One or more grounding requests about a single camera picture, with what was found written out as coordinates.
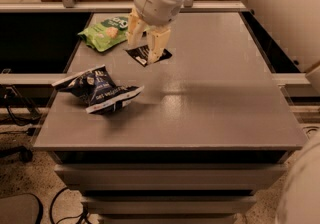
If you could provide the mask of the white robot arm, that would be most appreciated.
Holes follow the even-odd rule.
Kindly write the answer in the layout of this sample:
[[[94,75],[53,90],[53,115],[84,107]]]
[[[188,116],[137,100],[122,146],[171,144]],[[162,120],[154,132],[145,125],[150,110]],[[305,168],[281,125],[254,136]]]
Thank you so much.
[[[159,59],[167,45],[170,23],[183,0],[133,0],[128,44],[140,41],[149,26],[149,61]],[[314,88],[319,87],[320,0],[240,0],[276,40]],[[275,224],[320,224],[320,136],[305,144],[287,175]]]

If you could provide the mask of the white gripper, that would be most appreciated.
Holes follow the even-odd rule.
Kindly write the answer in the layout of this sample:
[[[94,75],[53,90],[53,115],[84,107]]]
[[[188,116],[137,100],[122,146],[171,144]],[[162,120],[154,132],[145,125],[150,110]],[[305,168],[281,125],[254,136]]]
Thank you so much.
[[[135,7],[128,16],[128,48],[136,48],[147,24],[152,25],[147,32],[148,63],[158,61],[171,34],[171,28],[164,25],[176,19],[182,3],[183,0],[134,0]]]

